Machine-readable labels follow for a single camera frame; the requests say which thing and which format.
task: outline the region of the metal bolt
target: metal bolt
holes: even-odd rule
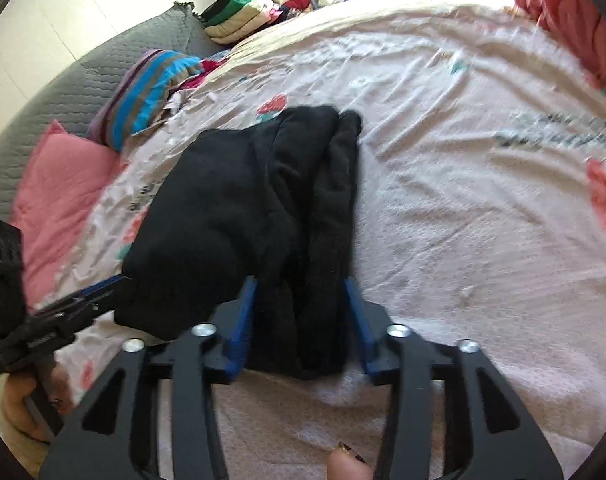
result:
[[[217,333],[217,328],[212,323],[201,323],[192,327],[192,333],[197,336],[205,337]]]
[[[401,324],[394,324],[387,327],[387,333],[392,337],[407,337],[412,333],[412,329]]]
[[[138,352],[145,347],[145,343],[141,339],[128,339],[123,343],[123,349],[126,352]]]
[[[481,349],[481,346],[473,339],[461,339],[458,342],[458,348],[466,354],[473,354]]]

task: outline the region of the gray quilted blanket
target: gray quilted blanket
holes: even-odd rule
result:
[[[221,50],[192,15],[192,4],[170,10],[98,46],[41,90],[0,135],[0,218],[7,220],[14,193],[33,147],[51,119],[84,137],[92,117],[110,98],[126,70],[148,49],[193,56]]]

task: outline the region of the pile of folded clothes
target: pile of folded clothes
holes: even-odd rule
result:
[[[217,0],[198,18],[212,41],[234,45],[255,32],[319,7],[318,0]]]

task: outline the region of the tiled wall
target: tiled wall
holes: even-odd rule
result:
[[[175,0],[11,0],[0,16],[0,132],[75,59]],[[203,9],[214,0],[194,1]]]

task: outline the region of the fingernail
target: fingernail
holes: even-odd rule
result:
[[[358,453],[356,453],[355,450],[353,450],[350,446],[348,446],[347,444],[344,444],[343,442],[339,442],[339,445],[336,446],[338,449],[340,449],[341,451],[347,453],[348,455],[350,455],[351,457],[355,458],[356,460],[358,460],[361,463],[367,464],[367,462],[365,462],[365,459],[359,455]]]

